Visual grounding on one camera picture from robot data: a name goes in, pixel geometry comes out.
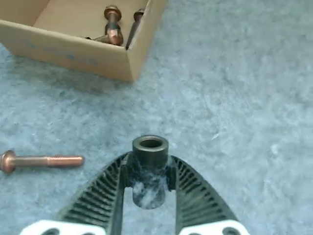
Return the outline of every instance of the cardboard box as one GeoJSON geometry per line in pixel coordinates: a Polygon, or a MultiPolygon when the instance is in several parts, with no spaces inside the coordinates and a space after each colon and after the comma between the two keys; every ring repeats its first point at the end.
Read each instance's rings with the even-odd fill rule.
{"type": "Polygon", "coordinates": [[[15,55],[123,81],[138,79],[167,0],[0,0],[0,42],[15,55]],[[84,39],[104,34],[104,9],[114,4],[124,44],[84,39]],[[145,7],[128,50],[133,14],[145,7]]]}

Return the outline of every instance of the copper-colored bolt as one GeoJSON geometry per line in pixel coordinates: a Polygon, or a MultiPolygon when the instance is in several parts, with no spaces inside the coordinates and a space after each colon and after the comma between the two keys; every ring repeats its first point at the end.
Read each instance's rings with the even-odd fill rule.
{"type": "Polygon", "coordinates": [[[108,36],[109,43],[120,46],[123,44],[123,35],[118,22],[122,18],[121,11],[115,5],[107,6],[104,10],[104,17],[108,20],[105,27],[105,35],[108,36]]]}
{"type": "Polygon", "coordinates": [[[12,150],[8,150],[0,156],[0,170],[12,173],[15,167],[46,166],[46,167],[73,167],[84,163],[82,156],[16,156],[12,150]]]}
{"type": "Polygon", "coordinates": [[[136,33],[137,29],[138,29],[138,26],[140,24],[140,21],[141,21],[141,18],[143,16],[144,12],[145,12],[145,9],[144,8],[140,8],[138,11],[136,11],[134,13],[134,20],[135,20],[135,22],[133,23],[132,29],[131,29],[131,31],[129,33],[129,37],[128,37],[128,40],[127,40],[127,43],[126,43],[126,46],[125,46],[126,49],[129,48],[129,46],[130,46],[130,44],[131,44],[131,42],[133,40],[133,37],[134,37],[134,35],[135,35],[135,33],[136,33]]]}

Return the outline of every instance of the threaded shank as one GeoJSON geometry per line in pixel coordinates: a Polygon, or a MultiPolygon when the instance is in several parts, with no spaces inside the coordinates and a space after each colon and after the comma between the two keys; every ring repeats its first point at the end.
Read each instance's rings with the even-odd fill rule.
{"type": "Polygon", "coordinates": [[[47,157],[47,166],[80,166],[84,163],[83,156],[54,156],[47,157]]]}

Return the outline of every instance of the bolt head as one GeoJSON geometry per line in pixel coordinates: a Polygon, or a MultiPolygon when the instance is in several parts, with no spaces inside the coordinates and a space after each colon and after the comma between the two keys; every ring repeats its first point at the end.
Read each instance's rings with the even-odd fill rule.
{"type": "Polygon", "coordinates": [[[145,8],[140,8],[134,13],[134,20],[137,22],[145,13],[145,8]]]}
{"type": "Polygon", "coordinates": [[[115,5],[109,5],[106,7],[104,10],[104,17],[108,20],[109,19],[109,14],[116,14],[117,15],[117,21],[120,21],[122,18],[122,13],[121,11],[117,8],[115,5]]]}
{"type": "Polygon", "coordinates": [[[3,153],[0,157],[0,170],[5,173],[12,173],[15,170],[15,167],[12,165],[11,160],[15,157],[16,155],[12,150],[3,153]]]}

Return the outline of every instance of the floor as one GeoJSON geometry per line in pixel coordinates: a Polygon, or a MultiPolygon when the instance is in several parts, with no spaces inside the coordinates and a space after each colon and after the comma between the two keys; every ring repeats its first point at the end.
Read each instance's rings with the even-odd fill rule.
{"type": "MultiPolygon", "coordinates": [[[[0,173],[1,234],[53,218],[143,134],[166,137],[252,235],[313,234],[312,26],[311,0],[169,0],[134,84],[0,46],[1,151],[87,159],[0,173]]],[[[124,234],[173,234],[174,203],[136,220],[126,201],[124,234]]]]}

